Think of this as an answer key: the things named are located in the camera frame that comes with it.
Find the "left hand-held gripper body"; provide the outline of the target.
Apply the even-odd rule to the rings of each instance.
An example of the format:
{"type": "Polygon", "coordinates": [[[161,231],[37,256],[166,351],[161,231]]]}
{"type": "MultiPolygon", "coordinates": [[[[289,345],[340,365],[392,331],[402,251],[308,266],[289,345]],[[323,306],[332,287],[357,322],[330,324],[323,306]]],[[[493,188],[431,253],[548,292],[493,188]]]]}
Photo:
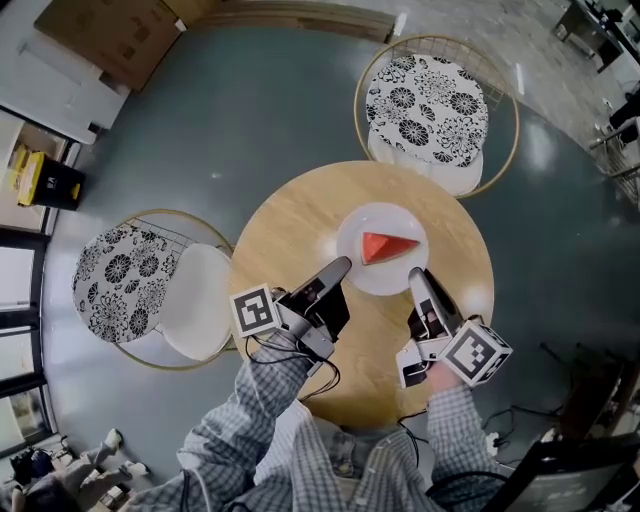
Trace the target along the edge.
{"type": "Polygon", "coordinates": [[[294,291],[258,285],[229,297],[236,333],[283,361],[302,359],[314,375],[335,351],[350,319],[341,285],[313,279],[294,291]]]}

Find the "round white plate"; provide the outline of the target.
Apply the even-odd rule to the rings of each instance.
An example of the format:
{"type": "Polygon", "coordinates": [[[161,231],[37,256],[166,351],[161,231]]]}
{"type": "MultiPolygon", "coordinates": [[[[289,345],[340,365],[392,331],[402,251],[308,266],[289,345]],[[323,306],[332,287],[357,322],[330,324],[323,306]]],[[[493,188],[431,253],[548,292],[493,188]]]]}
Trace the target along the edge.
{"type": "Polygon", "coordinates": [[[392,203],[374,202],[358,207],[343,220],[337,231],[336,255],[351,260],[346,279],[354,287],[375,296],[392,296],[409,288],[411,269],[426,267],[429,241],[422,224],[409,210],[392,203]],[[398,258],[365,265],[361,251],[365,232],[408,238],[418,245],[398,258]]]}

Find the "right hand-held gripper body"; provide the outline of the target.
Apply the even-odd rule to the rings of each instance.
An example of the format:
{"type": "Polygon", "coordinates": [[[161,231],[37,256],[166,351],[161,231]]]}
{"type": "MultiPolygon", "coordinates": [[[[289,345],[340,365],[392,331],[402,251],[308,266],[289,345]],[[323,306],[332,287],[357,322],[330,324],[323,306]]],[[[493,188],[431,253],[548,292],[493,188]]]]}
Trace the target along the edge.
{"type": "Polygon", "coordinates": [[[512,348],[484,324],[481,316],[464,318],[440,287],[442,312],[418,313],[414,306],[407,320],[409,341],[396,354],[403,388],[425,381],[437,362],[445,363],[466,385],[474,387],[491,379],[512,354],[512,348]]]}

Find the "large flat cardboard sheet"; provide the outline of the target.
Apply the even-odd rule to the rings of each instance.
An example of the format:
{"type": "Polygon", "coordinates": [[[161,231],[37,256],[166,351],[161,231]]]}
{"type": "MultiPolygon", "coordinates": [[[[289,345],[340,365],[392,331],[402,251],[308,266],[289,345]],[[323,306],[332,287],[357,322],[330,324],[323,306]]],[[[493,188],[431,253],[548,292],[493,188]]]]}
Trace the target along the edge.
{"type": "Polygon", "coordinates": [[[139,91],[179,37],[176,21],[162,0],[52,0],[34,27],[139,91]]]}

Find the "black framed screen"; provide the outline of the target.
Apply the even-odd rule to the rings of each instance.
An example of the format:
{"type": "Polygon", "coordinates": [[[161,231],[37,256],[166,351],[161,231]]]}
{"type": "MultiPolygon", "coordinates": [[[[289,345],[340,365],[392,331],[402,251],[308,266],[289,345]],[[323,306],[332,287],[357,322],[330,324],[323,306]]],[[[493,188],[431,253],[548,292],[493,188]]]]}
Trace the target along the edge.
{"type": "Polygon", "coordinates": [[[640,488],[637,432],[535,443],[481,512],[602,512],[640,488]]]}

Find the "person's checked shirt torso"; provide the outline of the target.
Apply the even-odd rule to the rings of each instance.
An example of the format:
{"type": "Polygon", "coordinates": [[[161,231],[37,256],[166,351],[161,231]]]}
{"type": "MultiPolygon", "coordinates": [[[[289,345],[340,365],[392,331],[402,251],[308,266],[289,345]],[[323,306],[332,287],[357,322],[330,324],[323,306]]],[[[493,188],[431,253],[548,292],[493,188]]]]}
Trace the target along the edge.
{"type": "Polygon", "coordinates": [[[360,479],[337,477],[315,425],[296,402],[277,419],[273,443],[258,464],[255,486],[242,499],[250,512],[442,512],[426,496],[408,434],[382,437],[360,479]]]}

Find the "black bin with yellow lid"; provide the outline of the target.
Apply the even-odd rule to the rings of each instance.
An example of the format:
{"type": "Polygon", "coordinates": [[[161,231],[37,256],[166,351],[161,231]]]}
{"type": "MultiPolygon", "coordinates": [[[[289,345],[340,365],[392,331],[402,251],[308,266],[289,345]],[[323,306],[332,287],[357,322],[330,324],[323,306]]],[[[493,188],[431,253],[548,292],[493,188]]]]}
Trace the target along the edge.
{"type": "Polygon", "coordinates": [[[67,211],[78,208],[85,182],[83,172],[24,144],[14,148],[8,170],[18,206],[43,206],[67,211]]]}

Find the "person's right forearm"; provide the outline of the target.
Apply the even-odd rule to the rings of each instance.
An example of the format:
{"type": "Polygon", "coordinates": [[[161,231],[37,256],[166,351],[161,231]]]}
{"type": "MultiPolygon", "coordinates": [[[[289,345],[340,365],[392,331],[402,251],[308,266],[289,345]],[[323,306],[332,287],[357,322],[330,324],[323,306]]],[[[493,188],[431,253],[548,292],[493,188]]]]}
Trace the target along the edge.
{"type": "Polygon", "coordinates": [[[426,439],[434,452],[433,483],[462,497],[491,497],[502,485],[469,387],[445,363],[428,371],[426,439]]]}

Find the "person's left forearm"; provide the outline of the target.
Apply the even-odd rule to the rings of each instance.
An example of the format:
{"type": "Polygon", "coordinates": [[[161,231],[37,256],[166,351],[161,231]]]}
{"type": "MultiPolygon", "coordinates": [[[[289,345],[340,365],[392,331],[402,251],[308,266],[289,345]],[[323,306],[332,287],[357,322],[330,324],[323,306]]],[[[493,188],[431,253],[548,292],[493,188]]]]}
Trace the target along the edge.
{"type": "Polygon", "coordinates": [[[187,435],[178,459],[204,479],[221,473],[251,480],[266,455],[277,418],[294,402],[312,367],[280,333],[270,336],[240,368],[231,396],[187,435]]]}

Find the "white seat cushion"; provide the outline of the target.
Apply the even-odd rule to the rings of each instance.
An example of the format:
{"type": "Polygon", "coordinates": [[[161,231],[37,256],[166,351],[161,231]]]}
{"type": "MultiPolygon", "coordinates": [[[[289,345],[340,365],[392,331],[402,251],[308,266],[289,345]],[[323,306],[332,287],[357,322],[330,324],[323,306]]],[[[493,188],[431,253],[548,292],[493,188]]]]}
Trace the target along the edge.
{"type": "Polygon", "coordinates": [[[228,343],[229,273],[229,257],[211,245],[194,243],[178,260],[160,309],[160,326],[166,341],[191,360],[204,361],[228,343]]]}
{"type": "Polygon", "coordinates": [[[369,130],[368,149],[376,161],[411,169],[417,174],[434,181],[454,197],[473,192],[482,178],[484,161],[481,151],[466,167],[427,163],[392,147],[384,142],[373,130],[369,130]]]}

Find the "round wooden table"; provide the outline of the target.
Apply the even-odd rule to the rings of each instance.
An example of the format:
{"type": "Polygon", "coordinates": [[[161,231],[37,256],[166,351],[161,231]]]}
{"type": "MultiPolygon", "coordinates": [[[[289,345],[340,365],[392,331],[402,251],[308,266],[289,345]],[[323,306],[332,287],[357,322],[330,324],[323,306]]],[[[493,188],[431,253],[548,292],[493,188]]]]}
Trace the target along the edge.
{"type": "MultiPolygon", "coordinates": [[[[293,290],[336,256],[342,222],[368,203],[409,211],[428,242],[426,266],[464,316],[489,322],[494,279],[484,238],[458,200],[412,170],[375,161],[323,166],[289,181],[254,213],[236,244],[229,292],[263,283],[293,290]]],[[[337,424],[374,427],[424,409],[428,383],[403,389],[395,355],[409,339],[409,292],[375,296],[343,284],[350,320],[330,364],[303,386],[311,412],[337,424]]]]}

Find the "floral round back cushion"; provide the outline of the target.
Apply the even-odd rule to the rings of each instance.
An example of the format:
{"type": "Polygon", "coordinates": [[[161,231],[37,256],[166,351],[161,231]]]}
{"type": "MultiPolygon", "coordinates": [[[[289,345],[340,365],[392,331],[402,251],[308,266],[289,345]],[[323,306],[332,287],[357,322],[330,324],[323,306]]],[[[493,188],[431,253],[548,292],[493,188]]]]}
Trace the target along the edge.
{"type": "Polygon", "coordinates": [[[385,65],[370,82],[365,109],[384,142],[429,164],[469,166],[488,132],[479,83],[439,56],[408,55],[385,65]]]}
{"type": "Polygon", "coordinates": [[[177,262],[169,240],[149,228],[109,229],[80,254],[72,281],[76,311],[107,343],[139,339],[159,324],[177,262]]]}

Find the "dark wooden chair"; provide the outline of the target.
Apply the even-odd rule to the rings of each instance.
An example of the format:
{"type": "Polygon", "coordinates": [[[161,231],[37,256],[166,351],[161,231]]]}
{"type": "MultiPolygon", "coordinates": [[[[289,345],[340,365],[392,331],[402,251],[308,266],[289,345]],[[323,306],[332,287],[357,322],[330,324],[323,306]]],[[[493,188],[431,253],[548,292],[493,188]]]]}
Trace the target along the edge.
{"type": "Polygon", "coordinates": [[[610,350],[596,352],[578,343],[577,357],[569,363],[547,344],[542,343],[539,348],[569,375],[569,392],[562,404],[539,415],[552,422],[562,438],[612,436],[640,382],[640,351],[633,358],[626,358],[610,350]]]}

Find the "person's jeans legs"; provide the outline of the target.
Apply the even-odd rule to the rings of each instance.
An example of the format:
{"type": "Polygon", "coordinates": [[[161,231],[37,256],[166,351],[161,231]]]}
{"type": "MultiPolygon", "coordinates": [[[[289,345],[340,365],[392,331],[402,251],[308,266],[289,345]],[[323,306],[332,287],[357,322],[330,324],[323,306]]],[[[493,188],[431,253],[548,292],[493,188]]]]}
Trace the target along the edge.
{"type": "Polygon", "coordinates": [[[337,477],[360,479],[371,450],[382,437],[375,429],[338,426],[316,418],[315,425],[337,477]]]}

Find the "red watermelon slice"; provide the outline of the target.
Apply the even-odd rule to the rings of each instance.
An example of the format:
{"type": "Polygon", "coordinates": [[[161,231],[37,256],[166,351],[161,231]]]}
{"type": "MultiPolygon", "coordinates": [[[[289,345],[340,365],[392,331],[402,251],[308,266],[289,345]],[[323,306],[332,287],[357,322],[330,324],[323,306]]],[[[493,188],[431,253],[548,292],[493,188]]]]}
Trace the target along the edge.
{"type": "Polygon", "coordinates": [[[388,234],[364,232],[361,237],[361,260],[365,266],[397,259],[420,245],[417,240],[388,234]]]}

